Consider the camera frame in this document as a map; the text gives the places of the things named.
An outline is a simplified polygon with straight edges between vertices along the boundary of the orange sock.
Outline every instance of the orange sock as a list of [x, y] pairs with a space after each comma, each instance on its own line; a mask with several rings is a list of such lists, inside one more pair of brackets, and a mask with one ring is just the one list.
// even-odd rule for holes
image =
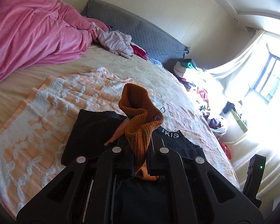
[[151, 133], [163, 123], [164, 117], [153, 105], [148, 92], [132, 83], [124, 86], [118, 106], [130, 119], [125, 136], [135, 154], [134, 173], [136, 173], [145, 162]]

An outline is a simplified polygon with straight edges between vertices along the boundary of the silver screw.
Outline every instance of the silver screw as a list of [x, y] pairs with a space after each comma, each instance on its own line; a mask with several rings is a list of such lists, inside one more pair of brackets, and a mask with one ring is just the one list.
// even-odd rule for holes
[[119, 152], [121, 152], [121, 148], [120, 147], [113, 147], [112, 152], [119, 153]]
[[169, 149], [167, 147], [162, 147], [162, 148], [160, 148], [160, 152], [161, 153], [168, 153]]
[[202, 163], [205, 162], [205, 161], [204, 161], [204, 158], [203, 158], [203, 157], [200, 157], [200, 156], [198, 156], [197, 158], [195, 158], [195, 161], [196, 161], [197, 163], [199, 163], [199, 164], [202, 164]]
[[83, 163], [86, 161], [86, 158], [84, 156], [80, 156], [77, 158], [77, 163]]

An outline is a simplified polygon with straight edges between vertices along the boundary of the window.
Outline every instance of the window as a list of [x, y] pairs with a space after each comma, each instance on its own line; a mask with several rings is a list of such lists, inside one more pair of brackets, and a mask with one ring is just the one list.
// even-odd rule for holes
[[252, 89], [258, 92], [268, 104], [280, 85], [280, 57], [270, 52], [268, 44], [268, 59], [263, 66]]

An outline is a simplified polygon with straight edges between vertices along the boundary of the window pane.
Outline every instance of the window pane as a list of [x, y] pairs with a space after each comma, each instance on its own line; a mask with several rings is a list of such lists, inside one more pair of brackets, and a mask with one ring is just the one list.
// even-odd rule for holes
[[265, 71], [265, 73], [263, 74], [263, 77], [261, 78], [258, 86], [255, 89], [257, 92], [260, 92], [262, 86], [264, 85], [267, 77], [269, 76], [270, 71], [272, 70], [272, 67], [274, 66], [274, 62], [275, 62], [275, 58], [272, 57], [270, 62], [269, 62], [269, 65], [268, 65], [268, 67], [267, 67], [267, 69]]
[[260, 94], [270, 101], [280, 85], [280, 61], [277, 60], [272, 73]]

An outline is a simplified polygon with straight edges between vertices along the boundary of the red bag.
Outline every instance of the red bag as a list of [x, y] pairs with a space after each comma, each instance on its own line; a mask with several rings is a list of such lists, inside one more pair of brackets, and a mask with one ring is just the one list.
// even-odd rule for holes
[[219, 144], [222, 147], [222, 149], [225, 152], [225, 154], [228, 157], [228, 159], [231, 159], [231, 153], [230, 153], [228, 147], [226, 146], [226, 144], [224, 144], [224, 143], [219, 143]]

